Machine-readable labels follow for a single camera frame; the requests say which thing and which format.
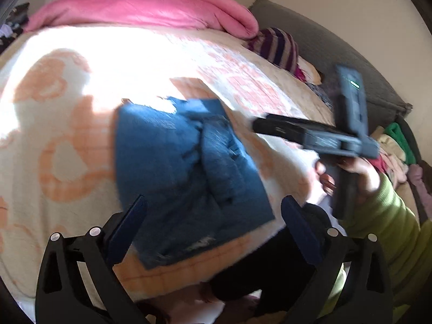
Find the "white blanket with orange pattern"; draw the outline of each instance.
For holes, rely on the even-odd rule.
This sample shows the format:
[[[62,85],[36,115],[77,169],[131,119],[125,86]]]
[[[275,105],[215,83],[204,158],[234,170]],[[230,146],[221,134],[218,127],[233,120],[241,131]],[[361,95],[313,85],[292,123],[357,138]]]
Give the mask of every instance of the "white blanket with orange pattern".
[[[302,202],[310,194],[316,154],[250,132],[253,116],[331,122],[307,86],[217,31],[92,25],[25,34],[0,57],[0,96],[0,276],[17,298],[35,296],[52,233],[83,235],[121,211],[113,123],[122,98],[157,109],[167,96],[219,98],[276,216],[237,240],[150,271],[131,248],[114,270],[132,299],[211,278],[283,226],[284,196]]]

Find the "purple striped fabric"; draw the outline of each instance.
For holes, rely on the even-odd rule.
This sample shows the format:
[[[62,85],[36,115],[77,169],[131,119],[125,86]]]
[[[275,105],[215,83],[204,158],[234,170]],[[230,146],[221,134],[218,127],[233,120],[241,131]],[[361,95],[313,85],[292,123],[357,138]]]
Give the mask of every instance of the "purple striped fabric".
[[[286,69],[293,75],[296,74],[299,47],[292,36],[283,30],[278,28],[260,30],[246,47],[275,66]]]

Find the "human hand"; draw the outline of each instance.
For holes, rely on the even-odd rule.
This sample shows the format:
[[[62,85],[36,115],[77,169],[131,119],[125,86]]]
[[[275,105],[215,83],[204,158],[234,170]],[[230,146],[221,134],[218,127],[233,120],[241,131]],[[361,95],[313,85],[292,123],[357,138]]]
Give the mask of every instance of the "human hand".
[[[349,173],[357,173],[359,175],[359,184],[357,190],[357,205],[364,203],[368,197],[373,195],[380,186],[380,177],[375,168],[364,158],[344,157],[340,159],[339,167]],[[335,186],[334,179],[326,174],[326,167],[322,162],[317,161],[315,164],[315,171],[317,180],[321,185],[321,189],[327,194],[332,196]],[[312,193],[313,196],[319,196],[319,193]]]

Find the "green light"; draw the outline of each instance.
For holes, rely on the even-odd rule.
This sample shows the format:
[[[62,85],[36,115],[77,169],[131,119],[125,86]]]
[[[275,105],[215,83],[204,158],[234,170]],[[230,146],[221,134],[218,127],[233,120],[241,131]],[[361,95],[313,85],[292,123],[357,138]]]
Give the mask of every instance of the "green light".
[[[357,89],[360,88],[360,85],[356,84],[355,82],[353,82],[352,80],[349,81],[351,84],[353,84]]]

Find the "green cloth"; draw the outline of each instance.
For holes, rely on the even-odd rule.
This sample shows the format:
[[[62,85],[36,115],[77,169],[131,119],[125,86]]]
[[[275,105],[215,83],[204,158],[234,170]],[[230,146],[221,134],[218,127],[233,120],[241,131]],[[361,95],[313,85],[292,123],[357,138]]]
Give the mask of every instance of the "green cloth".
[[[407,160],[405,161],[405,164],[415,164],[416,158],[411,150],[410,145],[408,145],[407,139],[402,134],[402,130],[400,129],[399,124],[392,123],[384,130],[384,134],[387,134],[389,137],[394,139],[401,149],[403,149],[407,155]]]
[[[352,238],[377,235],[388,263],[396,309],[412,304],[431,273],[432,221],[420,228],[387,176],[380,174],[380,178],[379,191],[355,209],[351,221],[341,225]],[[400,308],[394,316],[400,316]]]

